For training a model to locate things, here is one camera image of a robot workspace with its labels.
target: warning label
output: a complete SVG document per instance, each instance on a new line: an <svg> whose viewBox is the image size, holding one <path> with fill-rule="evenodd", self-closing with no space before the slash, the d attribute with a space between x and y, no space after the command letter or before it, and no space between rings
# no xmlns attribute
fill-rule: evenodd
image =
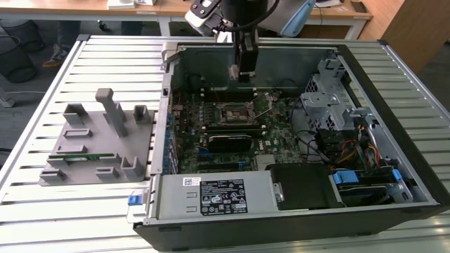
<svg viewBox="0 0 450 253"><path fill-rule="evenodd" d="M205 216L247 213L245 180L201 182L201 202Z"/></svg>

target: metal work surface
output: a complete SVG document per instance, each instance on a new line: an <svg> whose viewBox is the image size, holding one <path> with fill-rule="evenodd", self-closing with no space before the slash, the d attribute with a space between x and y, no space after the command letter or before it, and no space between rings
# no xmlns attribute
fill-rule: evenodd
<svg viewBox="0 0 450 253"><path fill-rule="evenodd" d="M151 246L135 234L126 220L127 197L132 191L147 188L149 181L55 187L42 187L38 182L66 122L62 113L67 103L82 103L87 111L103 110L95 94L98 88L108 87L115 91L114 100L120 102L124 110L132 110L136 104L158 110L163 80L162 45L177 41L211 42L211 39L92 36L87 42L75 44L0 171L2 252L153 252ZM390 48L370 41L279 38L261 41L347 44L417 147L450 189L450 117L404 63L396 59ZM362 105L366 105L362 94L355 91L355 95ZM449 214L446 212L428 220L406 222L373 236L195 252L449 252Z"/></svg>

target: wooden desk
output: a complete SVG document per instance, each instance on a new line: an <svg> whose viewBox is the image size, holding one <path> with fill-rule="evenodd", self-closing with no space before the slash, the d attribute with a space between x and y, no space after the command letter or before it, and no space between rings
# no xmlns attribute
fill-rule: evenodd
<svg viewBox="0 0 450 253"><path fill-rule="evenodd" d="M155 6L136 5L135 9L107 9L107 0L0 0L0 18L31 20L103 20L103 21L157 21L163 36L170 36L170 22L186 22L185 14L193 1L158 0ZM346 0L345 4L314 9L310 25L350 26L346 39L357 39L370 13L358 13Z"/></svg>
<svg viewBox="0 0 450 253"><path fill-rule="evenodd" d="M179 16L183 17L186 12L190 10L193 1L182 0L163 0L162 1L162 15L167 16ZM358 13L355 12L350 0L346 0L339 6L331 8L322 8L323 19L362 19L370 20L373 15L370 13ZM315 8L311 12L310 19L321 19L321 11Z"/></svg>
<svg viewBox="0 0 450 253"><path fill-rule="evenodd" d="M161 15L185 17L193 2L182 0L163 0ZM346 0L339 6L331 8L315 8L307 20L309 25L343 25L350 26L346 39L357 40L366 22L373 18L372 13L355 12L350 0Z"/></svg>

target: metal bracket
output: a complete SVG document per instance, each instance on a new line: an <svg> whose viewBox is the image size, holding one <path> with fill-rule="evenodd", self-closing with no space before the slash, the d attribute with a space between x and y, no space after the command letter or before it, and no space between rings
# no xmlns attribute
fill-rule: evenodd
<svg viewBox="0 0 450 253"><path fill-rule="evenodd" d="M349 108L347 110L349 110L349 113L350 113L350 117L365 118L368 116L374 115L370 108L357 108L357 109Z"/></svg>
<svg viewBox="0 0 450 253"><path fill-rule="evenodd" d="M183 48L179 48L177 42L167 42L163 44L162 50L162 58L163 58L163 66L162 69L166 71L169 69L169 65L173 61L179 58L179 51L185 51Z"/></svg>

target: blue latch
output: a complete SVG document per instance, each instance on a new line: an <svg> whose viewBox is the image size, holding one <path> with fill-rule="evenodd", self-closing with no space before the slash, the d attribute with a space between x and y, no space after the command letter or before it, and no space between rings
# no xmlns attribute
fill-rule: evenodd
<svg viewBox="0 0 450 253"><path fill-rule="evenodd" d="M335 180L337 184L359 182L357 173L353 170L338 171L333 174L333 179Z"/></svg>
<svg viewBox="0 0 450 253"><path fill-rule="evenodd" d="M142 200L143 200L142 195L128 196L128 206L140 206L143 204Z"/></svg>
<svg viewBox="0 0 450 253"><path fill-rule="evenodd" d="M402 174L401 174L398 169L393 169L393 175L394 175L397 181L402 180Z"/></svg>

